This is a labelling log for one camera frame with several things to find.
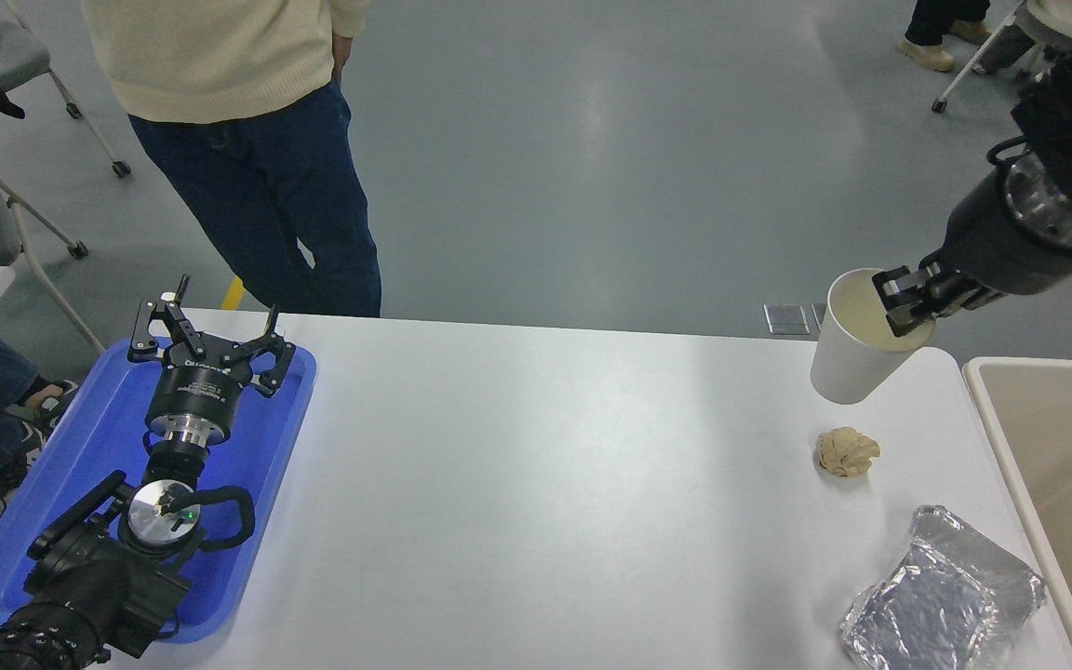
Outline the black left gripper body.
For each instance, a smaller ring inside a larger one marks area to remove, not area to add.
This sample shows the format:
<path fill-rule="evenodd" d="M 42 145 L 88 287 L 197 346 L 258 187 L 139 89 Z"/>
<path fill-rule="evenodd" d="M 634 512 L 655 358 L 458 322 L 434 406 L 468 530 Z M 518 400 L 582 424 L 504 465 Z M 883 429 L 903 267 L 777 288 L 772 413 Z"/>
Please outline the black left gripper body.
<path fill-rule="evenodd" d="M 234 428 L 238 400 L 250 382 L 250 364 L 239 364 L 235 377 L 235 362 L 225 362 L 222 357 L 233 356 L 237 343 L 204 340 L 203 347 L 200 359 L 187 342 L 172 343 L 163 349 L 160 381 L 145 416 L 150 429 L 166 430 L 173 417 L 182 415 L 195 416 L 217 430 Z"/>

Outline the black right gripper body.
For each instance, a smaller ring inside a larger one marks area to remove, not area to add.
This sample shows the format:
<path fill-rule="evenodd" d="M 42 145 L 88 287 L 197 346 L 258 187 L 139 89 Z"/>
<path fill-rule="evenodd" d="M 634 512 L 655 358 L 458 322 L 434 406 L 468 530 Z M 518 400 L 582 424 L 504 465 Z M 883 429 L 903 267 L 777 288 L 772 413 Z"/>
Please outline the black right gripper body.
<path fill-rule="evenodd" d="M 950 213 L 937 260 L 1003 294 L 1072 276 L 1072 200 L 1038 167 L 995 168 Z"/>

